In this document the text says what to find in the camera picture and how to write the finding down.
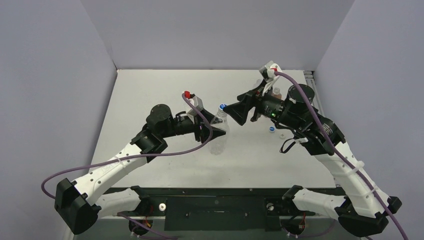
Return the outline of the blue white bottle cap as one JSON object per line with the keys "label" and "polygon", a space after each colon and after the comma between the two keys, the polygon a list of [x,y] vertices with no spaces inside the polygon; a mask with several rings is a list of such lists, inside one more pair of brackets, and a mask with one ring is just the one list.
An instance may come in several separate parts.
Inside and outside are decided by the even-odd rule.
{"label": "blue white bottle cap", "polygon": [[223,103],[223,104],[220,104],[220,105],[219,105],[219,109],[220,109],[220,110],[224,110],[224,108],[225,108],[226,106],[227,106],[227,105],[226,105],[226,104],[224,104],[224,103]]}

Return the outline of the clear plastic bottle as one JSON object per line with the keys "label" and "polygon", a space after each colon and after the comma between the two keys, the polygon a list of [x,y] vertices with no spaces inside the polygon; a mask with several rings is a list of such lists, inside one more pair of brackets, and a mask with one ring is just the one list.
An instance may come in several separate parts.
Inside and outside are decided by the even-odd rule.
{"label": "clear plastic bottle", "polygon": [[212,139],[208,143],[209,151],[213,155],[220,155],[224,152],[227,144],[229,124],[228,114],[224,112],[226,104],[221,104],[218,108],[217,113],[210,122],[213,127]]}

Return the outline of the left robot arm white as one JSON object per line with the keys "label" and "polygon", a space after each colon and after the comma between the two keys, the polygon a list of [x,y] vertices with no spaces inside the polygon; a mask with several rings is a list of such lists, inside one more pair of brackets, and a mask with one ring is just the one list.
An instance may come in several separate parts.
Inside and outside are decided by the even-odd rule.
{"label": "left robot arm white", "polygon": [[227,131],[212,123],[214,115],[195,107],[184,116],[173,116],[165,104],[155,105],[142,130],[111,159],[89,173],[75,179],[61,180],[55,191],[54,208],[75,235],[84,233],[94,223],[119,212],[133,211],[143,215],[149,201],[141,188],[106,193],[109,188],[135,169],[151,162],[168,146],[165,138],[194,134],[195,140],[206,143],[225,136]]}

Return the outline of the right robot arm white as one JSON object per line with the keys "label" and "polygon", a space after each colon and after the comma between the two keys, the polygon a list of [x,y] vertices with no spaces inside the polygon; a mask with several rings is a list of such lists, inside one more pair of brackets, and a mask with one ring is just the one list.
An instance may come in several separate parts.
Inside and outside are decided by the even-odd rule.
{"label": "right robot arm white", "polygon": [[223,108],[239,125],[254,110],[257,117],[269,118],[278,129],[287,129],[294,139],[322,163],[343,189],[343,195],[330,195],[294,185],[282,196],[282,207],[289,213],[312,212],[330,217],[350,234],[362,238],[383,232],[389,214],[401,207],[398,197],[381,191],[357,160],[337,125],[308,104],[315,98],[308,85],[291,86],[285,99],[265,93],[263,87],[249,90],[237,102]]}

